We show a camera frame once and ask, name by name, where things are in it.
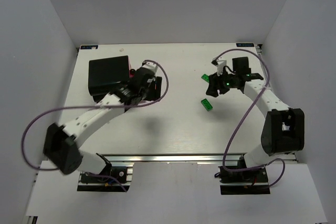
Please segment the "green four-stud long lego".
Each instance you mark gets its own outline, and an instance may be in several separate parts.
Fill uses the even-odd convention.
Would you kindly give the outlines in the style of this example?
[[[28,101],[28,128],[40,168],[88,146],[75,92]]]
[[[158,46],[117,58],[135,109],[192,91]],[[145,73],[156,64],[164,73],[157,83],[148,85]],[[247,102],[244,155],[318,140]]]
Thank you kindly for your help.
[[[201,79],[203,79],[203,80],[206,81],[206,82],[209,82],[208,75],[206,75],[206,74],[203,74],[203,75],[201,76]]]

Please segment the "green lego brick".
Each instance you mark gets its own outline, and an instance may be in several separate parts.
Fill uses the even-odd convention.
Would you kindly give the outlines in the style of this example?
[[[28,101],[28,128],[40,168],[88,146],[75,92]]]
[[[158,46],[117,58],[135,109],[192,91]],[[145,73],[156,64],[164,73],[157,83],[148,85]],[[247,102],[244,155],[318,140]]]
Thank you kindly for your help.
[[[211,111],[213,109],[213,106],[207,99],[202,99],[201,105],[205,108],[206,111]]]

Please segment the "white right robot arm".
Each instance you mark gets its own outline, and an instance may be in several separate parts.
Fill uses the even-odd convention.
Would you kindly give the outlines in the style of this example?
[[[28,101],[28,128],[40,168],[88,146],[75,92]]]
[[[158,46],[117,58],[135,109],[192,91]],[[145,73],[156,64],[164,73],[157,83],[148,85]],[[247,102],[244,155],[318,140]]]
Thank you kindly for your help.
[[[217,97],[230,89],[238,89],[252,100],[265,118],[260,144],[244,154],[239,169],[263,167],[280,154],[291,154],[304,148],[305,117],[301,109],[293,109],[282,102],[267,85],[259,73],[253,73],[248,57],[232,60],[233,66],[227,66],[226,60],[213,60],[216,73],[209,76],[206,95]]]

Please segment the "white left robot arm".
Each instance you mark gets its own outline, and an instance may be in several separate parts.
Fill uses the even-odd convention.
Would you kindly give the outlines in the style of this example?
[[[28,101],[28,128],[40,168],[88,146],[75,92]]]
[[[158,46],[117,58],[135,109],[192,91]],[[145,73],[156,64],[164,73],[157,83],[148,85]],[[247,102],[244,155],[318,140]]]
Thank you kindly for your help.
[[[81,172],[106,176],[111,163],[98,153],[80,150],[84,142],[112,119],[147,98],[155,86],[158,65],[146,62],[125,83],[117,84],[88,111],[61,126],[47,129],[44,154],[64,174]]]

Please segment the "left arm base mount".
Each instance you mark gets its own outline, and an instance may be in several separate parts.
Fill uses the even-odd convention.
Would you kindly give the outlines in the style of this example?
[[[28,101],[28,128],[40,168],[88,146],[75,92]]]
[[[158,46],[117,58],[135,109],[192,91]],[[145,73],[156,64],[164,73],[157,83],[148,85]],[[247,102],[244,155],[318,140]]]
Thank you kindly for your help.
[[[102,155],[98,155],[106,163],[105,168],[98,175],[89,172],[81,172],[77,185],[77,191],[126,193],[132,180],[132,165],[121,164],[114,166]]]

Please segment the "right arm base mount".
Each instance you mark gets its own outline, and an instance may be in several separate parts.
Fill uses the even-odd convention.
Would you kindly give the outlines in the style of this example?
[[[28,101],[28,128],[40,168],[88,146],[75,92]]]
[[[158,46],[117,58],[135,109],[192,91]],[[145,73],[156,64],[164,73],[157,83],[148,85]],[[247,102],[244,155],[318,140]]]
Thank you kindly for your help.
[[[219,179],[221,195],[269,195],[269,181],[265,168],[244,172],[229,172],[219,166],[214,177]]]

